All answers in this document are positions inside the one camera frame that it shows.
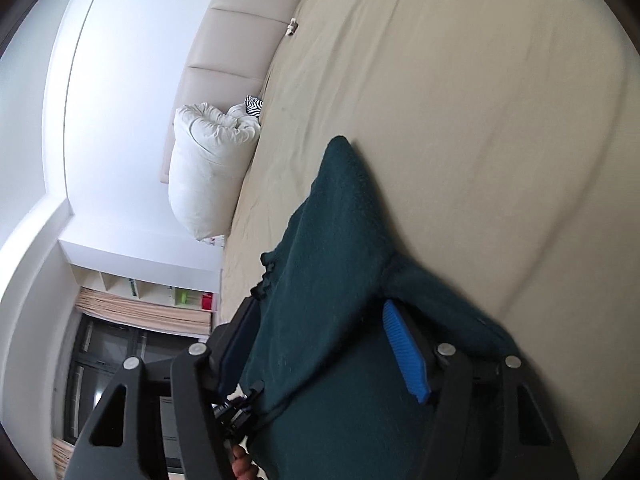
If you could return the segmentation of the left hand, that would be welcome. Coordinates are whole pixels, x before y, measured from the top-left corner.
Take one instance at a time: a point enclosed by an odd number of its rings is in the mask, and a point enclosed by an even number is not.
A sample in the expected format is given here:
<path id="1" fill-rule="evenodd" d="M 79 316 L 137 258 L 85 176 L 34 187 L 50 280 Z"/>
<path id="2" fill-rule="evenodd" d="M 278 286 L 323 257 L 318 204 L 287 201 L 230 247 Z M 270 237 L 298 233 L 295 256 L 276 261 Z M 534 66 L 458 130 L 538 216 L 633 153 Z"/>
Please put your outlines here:
<path id="1" fill-rule="evenodd" d="M 232 471 L 236 480 L 259 480 L 259 468 L 241 445 L 232 446 Z"/>

